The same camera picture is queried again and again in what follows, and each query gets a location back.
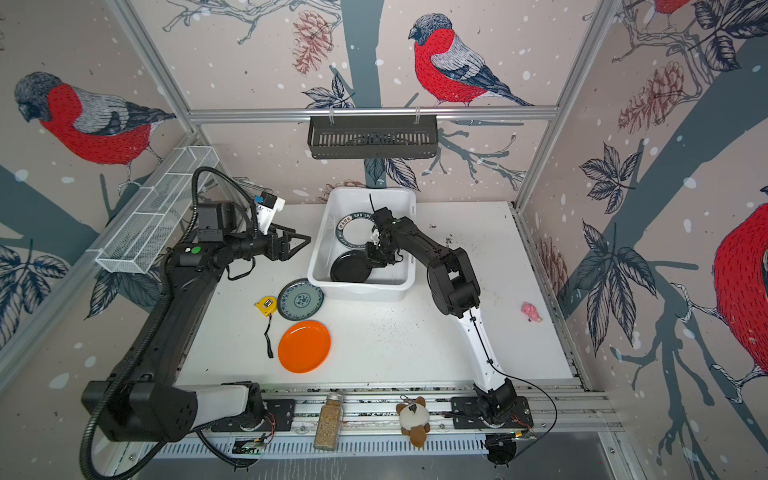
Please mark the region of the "pink toy pig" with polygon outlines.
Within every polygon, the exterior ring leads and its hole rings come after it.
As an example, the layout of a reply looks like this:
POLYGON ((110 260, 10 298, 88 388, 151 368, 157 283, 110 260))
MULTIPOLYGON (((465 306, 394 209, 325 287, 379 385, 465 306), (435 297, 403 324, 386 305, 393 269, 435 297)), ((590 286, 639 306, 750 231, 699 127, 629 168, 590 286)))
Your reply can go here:
POLYGON ((542 321, 537 308, 531 303, 524 302, 521 307, 521 312, 529 322, 540 323, 542 321))

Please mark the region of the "white plastic bin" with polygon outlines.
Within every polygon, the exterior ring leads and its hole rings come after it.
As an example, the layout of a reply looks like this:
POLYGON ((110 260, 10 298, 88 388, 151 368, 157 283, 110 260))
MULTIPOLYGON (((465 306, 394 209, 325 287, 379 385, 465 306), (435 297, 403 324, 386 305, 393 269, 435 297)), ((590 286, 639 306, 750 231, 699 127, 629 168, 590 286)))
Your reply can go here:
POLYGON ((407 189, 339 187, 327 200, 308 267, 307 278, 326 298, 397 302, 414 284, 416 260, 406 251, 395 263, 372 266, 366 244, 378 231, 373 213, 388 208, 394 217, 416 218, 416 195, 407 189))

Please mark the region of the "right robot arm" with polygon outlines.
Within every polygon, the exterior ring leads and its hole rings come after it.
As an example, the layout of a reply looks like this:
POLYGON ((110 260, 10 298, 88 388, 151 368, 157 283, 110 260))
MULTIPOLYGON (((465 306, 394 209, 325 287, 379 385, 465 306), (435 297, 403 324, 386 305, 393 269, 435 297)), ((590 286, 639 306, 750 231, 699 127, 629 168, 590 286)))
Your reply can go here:
POLYGON ((481 288, 467 252, 438 243, 410 218, 397 218, 386 207, 375 210, 372 220, 377 236, 365 246, 368 265, 392 265, 405 251, 426 267, 427 284, 437 309, 456 319, 475 357, 477 416, 490 426, 511 422, 518 395, 510 378, 501 372, 485 331, 480 312, 481 288))

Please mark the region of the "teal floral patterned plate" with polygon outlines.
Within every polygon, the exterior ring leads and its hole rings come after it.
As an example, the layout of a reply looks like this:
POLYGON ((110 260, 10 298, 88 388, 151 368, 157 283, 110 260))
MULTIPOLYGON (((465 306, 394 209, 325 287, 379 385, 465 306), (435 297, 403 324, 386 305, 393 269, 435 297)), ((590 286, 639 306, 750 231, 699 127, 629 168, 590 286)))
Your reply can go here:
POLYGON ((289 321, 308 320, 320 310, 324 299, 324 292, 307 278, 297 279, 280 291, 277 311, 289 321))

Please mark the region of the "small circuit board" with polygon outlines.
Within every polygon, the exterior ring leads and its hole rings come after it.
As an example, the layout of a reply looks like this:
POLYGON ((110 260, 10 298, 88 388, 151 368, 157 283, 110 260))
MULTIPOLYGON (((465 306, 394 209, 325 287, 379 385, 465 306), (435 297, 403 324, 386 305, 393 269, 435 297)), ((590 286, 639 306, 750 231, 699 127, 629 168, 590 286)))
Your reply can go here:
POLYGON ((235 456, 260 456, 267 447, 267 441, 260 438, 237 438, 232 446, 235 456))

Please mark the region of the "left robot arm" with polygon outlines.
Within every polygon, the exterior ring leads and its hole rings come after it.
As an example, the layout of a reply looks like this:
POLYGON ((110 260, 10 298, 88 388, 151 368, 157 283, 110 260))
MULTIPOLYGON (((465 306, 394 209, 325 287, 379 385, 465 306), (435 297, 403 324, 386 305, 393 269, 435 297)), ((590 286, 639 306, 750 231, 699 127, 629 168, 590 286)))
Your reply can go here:
POLYGON ((267 208, 235 202, 200 203, 193 240, 173 247, 161 268, 161 296, 138 337, 102 381, 91 381, 81 401, 100 429, 115 442, 176 442, 219 421, 241 418, 254 426, 266 415, 257 384, 241 381, 190 389, 175 385, 222 276, 236 260, 287 261, 311 238, 292 228, 258 228, 267 208))

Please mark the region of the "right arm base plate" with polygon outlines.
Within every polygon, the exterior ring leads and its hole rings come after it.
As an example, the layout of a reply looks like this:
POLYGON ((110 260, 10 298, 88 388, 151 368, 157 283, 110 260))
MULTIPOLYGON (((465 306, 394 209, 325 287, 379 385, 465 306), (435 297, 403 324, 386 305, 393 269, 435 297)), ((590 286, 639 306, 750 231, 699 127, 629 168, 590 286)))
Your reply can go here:
POLYGON ((511 409, 494 421, 488 421, 480 412, 477 397, 451 397, 450 411, 445 414, 458 430, 467 429, 500 429, 516 428, 530 430, 533 428, 533 418, 528 399, 518 396, 511 403, 511 409))

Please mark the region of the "orange plastic plate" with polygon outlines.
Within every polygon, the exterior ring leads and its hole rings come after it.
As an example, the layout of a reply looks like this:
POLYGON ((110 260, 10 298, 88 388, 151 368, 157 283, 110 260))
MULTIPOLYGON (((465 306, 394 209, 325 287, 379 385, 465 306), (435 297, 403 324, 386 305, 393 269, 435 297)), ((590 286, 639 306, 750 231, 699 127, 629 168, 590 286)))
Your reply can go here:
POLYGON ((290 327, 278 346, 278 359, 287 371, 294 374, 309 373, 328 357, 332 339, 327 327, 314 320, 306 320, 290 327))

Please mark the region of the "black round plate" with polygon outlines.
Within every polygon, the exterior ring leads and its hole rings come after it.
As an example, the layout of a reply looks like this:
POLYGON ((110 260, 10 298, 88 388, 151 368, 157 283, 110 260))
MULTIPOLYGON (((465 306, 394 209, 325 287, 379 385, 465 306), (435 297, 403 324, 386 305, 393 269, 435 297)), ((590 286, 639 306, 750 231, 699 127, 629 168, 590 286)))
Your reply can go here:
POLYGON ((334 282, 364 283, 373 270, 373 265, 362 250, 350 250, 333 262, 330 277, 334 282))

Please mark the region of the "white mesh wall shelf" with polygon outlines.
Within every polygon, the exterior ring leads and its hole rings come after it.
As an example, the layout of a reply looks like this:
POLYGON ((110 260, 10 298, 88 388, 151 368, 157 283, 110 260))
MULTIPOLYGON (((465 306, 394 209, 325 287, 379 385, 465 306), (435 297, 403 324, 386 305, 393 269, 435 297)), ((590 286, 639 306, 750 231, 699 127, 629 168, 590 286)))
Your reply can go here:
POLYGON ((218 164, 209 146, 176 149, 163 162, 159 180, 139 190, 138 206, 98 253, 96 263, 109 273, 147 273, 191 206, 194 171, 218 164))

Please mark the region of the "glass spice jar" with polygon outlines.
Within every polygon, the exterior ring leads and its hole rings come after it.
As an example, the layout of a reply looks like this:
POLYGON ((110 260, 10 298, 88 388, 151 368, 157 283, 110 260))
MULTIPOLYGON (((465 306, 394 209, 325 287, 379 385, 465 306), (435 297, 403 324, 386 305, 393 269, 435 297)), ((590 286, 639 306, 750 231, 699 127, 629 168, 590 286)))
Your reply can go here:
POLYGON ((330 392, 320 410, 313 447, 320 451, 334 451, 337 447, 343 421, 343 396, 330 392))

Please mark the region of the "yellow tape measure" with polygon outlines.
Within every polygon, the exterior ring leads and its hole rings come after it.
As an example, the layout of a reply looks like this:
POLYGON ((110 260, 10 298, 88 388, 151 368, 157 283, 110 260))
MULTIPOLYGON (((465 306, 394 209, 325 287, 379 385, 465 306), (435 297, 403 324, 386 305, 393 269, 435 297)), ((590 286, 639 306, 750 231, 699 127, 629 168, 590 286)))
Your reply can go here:
POLYGON ((269 359, 274 358, 274 352, 272 349, 272 342, 269 335, 272 319, 274 313, 277 311, 277 299, 274 296, 266 296, 263 297, 261 300, 259 300, 255 306, 257 309, 262 313, 262 315, 267 319, 267 326, 264 330, 264 339, 266 342, 266 353, 269 359))

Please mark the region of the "large green rim plate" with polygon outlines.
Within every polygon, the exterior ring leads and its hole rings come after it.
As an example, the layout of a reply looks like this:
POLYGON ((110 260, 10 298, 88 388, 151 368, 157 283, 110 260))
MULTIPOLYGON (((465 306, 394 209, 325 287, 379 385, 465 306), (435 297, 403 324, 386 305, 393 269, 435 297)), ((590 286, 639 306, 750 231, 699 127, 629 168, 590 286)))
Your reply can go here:
POLYGON ((350 249, 364 249, 376 230, 372 214, 354 212, 342 217, 336 224, 336 240, 350 249))

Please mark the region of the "black device under rail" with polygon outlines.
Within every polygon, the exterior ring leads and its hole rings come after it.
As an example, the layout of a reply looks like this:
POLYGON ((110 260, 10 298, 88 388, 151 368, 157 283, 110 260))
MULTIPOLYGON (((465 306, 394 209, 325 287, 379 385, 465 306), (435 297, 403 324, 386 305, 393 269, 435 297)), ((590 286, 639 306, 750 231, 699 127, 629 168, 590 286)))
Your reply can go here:
POLYGON ((514 434, 489 434, 485 437, 486 458, 494 466, 506 466, 517 455, 517 441, 514 434))

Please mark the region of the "brown plush toy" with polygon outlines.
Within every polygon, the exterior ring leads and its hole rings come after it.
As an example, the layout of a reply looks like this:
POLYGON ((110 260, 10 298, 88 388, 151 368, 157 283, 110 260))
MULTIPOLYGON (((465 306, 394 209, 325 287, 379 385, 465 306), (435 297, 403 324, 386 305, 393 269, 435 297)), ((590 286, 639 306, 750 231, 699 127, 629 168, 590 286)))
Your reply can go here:
POLYGON ((422 449, 431 430, 430 414, 424 397, 410 398, 400 396, 401 402, 396 405, 401 434, 407 436, 411 445, 422 449))

